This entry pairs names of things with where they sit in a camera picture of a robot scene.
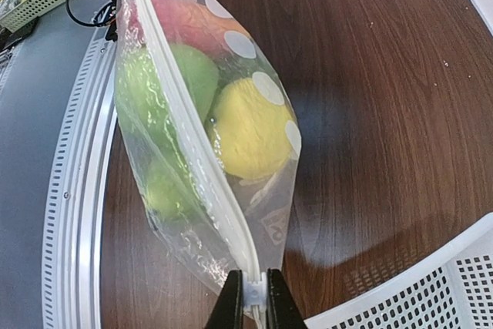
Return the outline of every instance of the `black cable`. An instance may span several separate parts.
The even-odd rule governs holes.
[[[104,5],[99,11],[98,13],[96,14],[95,16],[95,21],[93,23],[88,23],[88,22],[84,22],[84,21],[81,21],[80,19],[76,18],[72,11],[70,10],[70,0],[65,0],[65,9],[67,10],[67,14],[69,15],[69,17],[78,25],[81,25],[81,26],[85,26],[85,27],[103,27],[103,26],[107,26],[109,24],[109,22],[113,21],[113,19],[115,19],[115,16],[111,16],[109,17],[108,19],[104,20],[103,22],[96,22],[97,19],[104,14],[104,11],[111,5],[111,3],[109,4],[106,4]]]

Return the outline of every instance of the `black clamp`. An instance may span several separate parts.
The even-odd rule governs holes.
[[[279,270],[267,271],[267,329],[307,329]],[[243,273],[230,271],[205,329],[243,328]]]

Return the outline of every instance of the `gray surface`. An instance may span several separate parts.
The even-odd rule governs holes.
[[[75,0],[89,20],[103,0]],[[61,6],[22,46],[0,95],[0,328],[42,327],[45,202],[67,100],[93,29]]]

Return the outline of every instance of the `yellow lemon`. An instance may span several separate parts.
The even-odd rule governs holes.
[[[227,85],[213,114],[209,135],[227,173],[254,180],[283,167],[293,150],[286,127],[294,122],[283,93],[266,73]]]

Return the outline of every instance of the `wooden table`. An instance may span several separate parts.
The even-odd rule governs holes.
[[[219,0],[277,69],[304,140],[283,272],[305,317],[493,210],[493,38],[468,0]],[[105,328],[198,328],[215,302],[154,237],[117,130]]]

